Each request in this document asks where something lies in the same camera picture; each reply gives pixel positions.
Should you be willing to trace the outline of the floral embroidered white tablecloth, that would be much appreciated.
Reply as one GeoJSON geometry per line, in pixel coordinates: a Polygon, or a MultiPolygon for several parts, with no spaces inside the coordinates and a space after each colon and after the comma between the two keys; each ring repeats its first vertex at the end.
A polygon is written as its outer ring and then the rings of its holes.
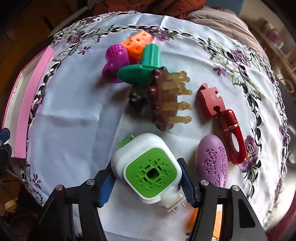
{"type": "Polygon", "coordinates": [[[27,191],[44,205],[58,184],[80,185],[105,168],[117,144],[129,135],[154,133],[175,157],[194,162],[201,138],[220,136],[215,119],[199,108],[182,111],[189,124],[160,131],[149,108],[134,113],[131,86],[102,76],[105,53],[141,30],[159,46],[162,64],[184,70],[187,87],[206,83],[218,88],[225,106],[238,119],[247,161],[229,165],[227,186],[242,188],[264,228],[270,227],[287,172],[287,116],[266,55],[221,32],[170,16],[113,12],[80,20],[54,35],[54,53],[33,102],[27,161],[21,176],[27,191]]]}

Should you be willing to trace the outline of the magenta perforated suction toy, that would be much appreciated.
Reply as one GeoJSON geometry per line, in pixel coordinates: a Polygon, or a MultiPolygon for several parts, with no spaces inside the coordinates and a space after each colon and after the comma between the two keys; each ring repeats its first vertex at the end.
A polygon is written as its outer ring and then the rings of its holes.
{"type": "Polygon", "coordinates": [[[121,44],[111,45],[105,54],[106,64],[102,69],[103,77],[111,83],[121,83],[117,77],[120,68],[130,64],[127,49],[121,44]]]}

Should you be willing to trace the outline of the purple gift box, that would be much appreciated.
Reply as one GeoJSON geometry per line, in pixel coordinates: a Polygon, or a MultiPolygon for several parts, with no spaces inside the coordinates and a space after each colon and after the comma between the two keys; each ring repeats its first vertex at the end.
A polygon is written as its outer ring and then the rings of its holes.
{"type": "Polygon", "coordinates": [[[267,39],[269,39],[273,44],[277,47],[281,48],[284,44],[283,40],[280,38],[279,34],[277,33],[276,28],[267,21],[263,27],[263,32],[267,39]]]}

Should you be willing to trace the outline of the rust brown quilted jacket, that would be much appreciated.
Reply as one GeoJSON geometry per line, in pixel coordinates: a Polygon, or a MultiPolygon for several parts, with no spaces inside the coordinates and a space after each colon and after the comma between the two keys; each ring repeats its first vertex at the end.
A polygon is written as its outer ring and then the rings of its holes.
{"type": "Polygon", "coordinates": [[[114,11],[135,10],[140,13],[185,19],[188,12],[203,8],[205,3],[205,0],[107,0],[95,3],[92,13],[100,15],[114,11]]]}

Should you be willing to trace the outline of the brown wooden massage comb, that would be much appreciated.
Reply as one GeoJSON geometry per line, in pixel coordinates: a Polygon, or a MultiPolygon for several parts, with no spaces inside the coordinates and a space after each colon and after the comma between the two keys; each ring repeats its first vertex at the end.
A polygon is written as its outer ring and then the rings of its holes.
{"type": "Polygon", "coordinates": [[[138,113],[149,104],[152,122],[161,131],[171,129],[177,123],[188,124],[192,118],[178,116],[177,112],[193,109],[190,103],[178,101],[178,96],[192,94],[192,90],[185,87],[189,81],[190,78],[184,70],[170,73],[165,67],[155,69],[152,71],[147,95],[144,96],[140,92],[132,91],[129,94],[128,103],[138,113]]]}

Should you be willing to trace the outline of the green plastic funnel piece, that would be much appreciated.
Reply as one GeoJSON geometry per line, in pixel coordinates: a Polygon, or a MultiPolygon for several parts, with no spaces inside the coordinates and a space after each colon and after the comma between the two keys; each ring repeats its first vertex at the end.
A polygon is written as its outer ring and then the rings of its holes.
{"type": "Polygon", "coordinates": [[[152,71],[162,66],[161,51],[158,45],[148,44],[140,64],[120,68],[117,77],[128,84],[148,87],[151,83],[152,71]]]}

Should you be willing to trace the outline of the pink white shallow tray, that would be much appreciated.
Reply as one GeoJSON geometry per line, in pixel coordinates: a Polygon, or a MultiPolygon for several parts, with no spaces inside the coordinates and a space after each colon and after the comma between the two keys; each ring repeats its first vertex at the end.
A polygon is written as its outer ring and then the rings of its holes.
{"type": "Polygon", "coordinates": [[[20,71],[11,91],[2,127],[8,128],[11,132],[8,144],[12,147],[11,156],[14,158],[26,158],[31,105],[39,81],[53,53],[54,50],[48,46],[37,54],[20,71]]]}

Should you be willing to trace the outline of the pinkish grey blanket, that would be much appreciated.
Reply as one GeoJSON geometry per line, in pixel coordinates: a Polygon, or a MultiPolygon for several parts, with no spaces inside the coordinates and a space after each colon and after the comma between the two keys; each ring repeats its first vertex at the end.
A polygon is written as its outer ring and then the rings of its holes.
{"type": "Polygon", "coordinates": [[[268,60],[264,49],[250,32],[248,25],[238,18],[233,11],[204,6],[199,10],[187,13],[186,19],[193,23],[210,27],[232,39],[247,44],[261,54],[265,60],[268,60]]]}

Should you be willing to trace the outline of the orange linking cubes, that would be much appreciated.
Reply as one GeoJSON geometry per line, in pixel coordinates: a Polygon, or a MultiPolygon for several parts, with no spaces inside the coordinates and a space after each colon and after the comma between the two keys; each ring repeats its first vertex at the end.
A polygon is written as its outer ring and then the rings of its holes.
{"type": "Polygon", "coordinates": [[[145,46],[151,43],[152,35],[146,31],[141,31],[121,44],[126,48],[132,61],[140,62],[145,46]]]}

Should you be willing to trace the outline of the purple oval patterned case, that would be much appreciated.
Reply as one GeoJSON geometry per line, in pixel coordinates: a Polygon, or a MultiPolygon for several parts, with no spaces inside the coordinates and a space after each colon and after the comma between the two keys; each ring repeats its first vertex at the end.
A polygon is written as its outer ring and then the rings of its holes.
{"type": "Polygon", "coordinates": [[[195,157],[196,173],[216,187],[225,188],[228,159],[222,141],[216,135],[206,135],[199,142],[195,157]]]}

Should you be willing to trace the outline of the orange yellow plastic case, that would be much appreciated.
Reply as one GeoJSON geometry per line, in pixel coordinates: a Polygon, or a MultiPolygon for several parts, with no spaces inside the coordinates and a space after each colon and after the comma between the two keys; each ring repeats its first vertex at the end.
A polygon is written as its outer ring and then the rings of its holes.
{"type": "MultiPolygon", "coordinates": [[[[222,204],[217,205],[212,240],[219,240],[219,237],[220,237],[220,230],[221,230],[221,223],[222,223],[222,208],[223,208],[222,204]]],[[[198,209],[195,208],[193,213],[192,213],[191,218],[189,219],[189,221],[188,221],[188,223],[186,225],[186,231],[187,231],[186,235],[188,237],[189,237],[190,232],[191,232],[191,230],[192,230],[192,228],[194,226],[194,222],[195,222],[197,213],[198,213],[198,209]]]]}

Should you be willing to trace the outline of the wooden side shelf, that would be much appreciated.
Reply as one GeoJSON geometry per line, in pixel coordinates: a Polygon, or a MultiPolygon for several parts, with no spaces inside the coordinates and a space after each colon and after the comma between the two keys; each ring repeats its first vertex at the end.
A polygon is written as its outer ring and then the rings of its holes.
{"type": "Polygon", "coordinates": [[[281,70],[283,70],[283,77],[291,81],[291,83],[295,84],[295,74],[293,73],[291,65],[288,62],[285,54],[276,46],[276,44],[271,42],[258,27],[250,22],[248,22],[247,24],[250,31],[253,32],[255,36],[259,37],[263,44],[266,45],[266,55],[268,56],[269,60],[271,61],[272,59],[277,59],[278,63],[281,66],[281,70]]]}

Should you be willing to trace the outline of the red metallic capsule case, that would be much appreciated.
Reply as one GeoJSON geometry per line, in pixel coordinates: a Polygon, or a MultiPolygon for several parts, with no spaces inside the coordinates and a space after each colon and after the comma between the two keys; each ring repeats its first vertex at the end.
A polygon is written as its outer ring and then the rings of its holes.
{"type": "Polygon", "coordinates": [[[230,161],[240,165],[246,161],[247,154],[243,135],[233,110],[227,109],[218,114],[218,122],[229,148],[230,161]]]}

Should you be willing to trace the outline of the red puzzle piece letter K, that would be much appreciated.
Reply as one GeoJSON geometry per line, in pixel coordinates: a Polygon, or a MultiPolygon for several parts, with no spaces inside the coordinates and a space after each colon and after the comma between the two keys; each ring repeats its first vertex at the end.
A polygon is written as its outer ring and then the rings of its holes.
{"type": "Polygon", "coordinates": [[[226,110],[224,101],[216,87],[203,83],[197,91],[195,104],[199,105],[205,118],[210,119],[226,110]]]}

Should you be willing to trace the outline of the white green plug-in device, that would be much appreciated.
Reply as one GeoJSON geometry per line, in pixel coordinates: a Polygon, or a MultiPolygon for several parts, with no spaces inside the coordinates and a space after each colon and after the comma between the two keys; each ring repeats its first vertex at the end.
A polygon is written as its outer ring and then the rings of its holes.
{"type": "Polygon", "coordinates": [[[112,171],[138,200],[162,206],[166,212],[184,203],[181,167],[161,137],[143,133],[117,145],[111,159],[112,171]]]}

